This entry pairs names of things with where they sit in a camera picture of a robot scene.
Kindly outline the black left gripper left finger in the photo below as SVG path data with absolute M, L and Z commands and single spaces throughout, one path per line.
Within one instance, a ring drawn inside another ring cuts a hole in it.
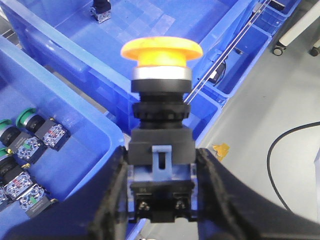
M 66 200 L 12 227 L 5 240 L 124 240 L 127 235 L 126 149 Z

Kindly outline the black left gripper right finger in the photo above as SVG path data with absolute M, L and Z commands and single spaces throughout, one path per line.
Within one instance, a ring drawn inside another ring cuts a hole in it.
M 241 182 L 205 149 L 196 151 L 201 240 L 318 240 L 320 225 Z

